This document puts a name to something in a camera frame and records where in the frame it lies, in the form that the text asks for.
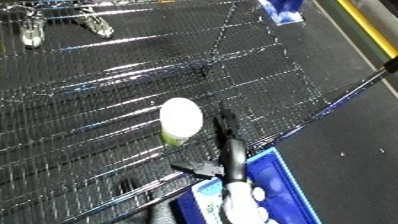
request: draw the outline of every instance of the wire shelf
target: wire shelf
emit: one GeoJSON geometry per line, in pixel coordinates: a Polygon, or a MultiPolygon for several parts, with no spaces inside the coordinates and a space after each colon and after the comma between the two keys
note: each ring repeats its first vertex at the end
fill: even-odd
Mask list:
{"type": "Polygon", "coordinates": [[[84,5],[113,27],[110,40],[73,24],[82,5],[43,3],[46,40],[33,50],[13,5],[0,27],[1,223],[137,221],[196,181],[170,162],[218,157],[221,101],[248,144],[326,103],[251,0],[84,5]],[[205,122],[167,148],[159,108],[173,97],[195,101],[205,122]]]}

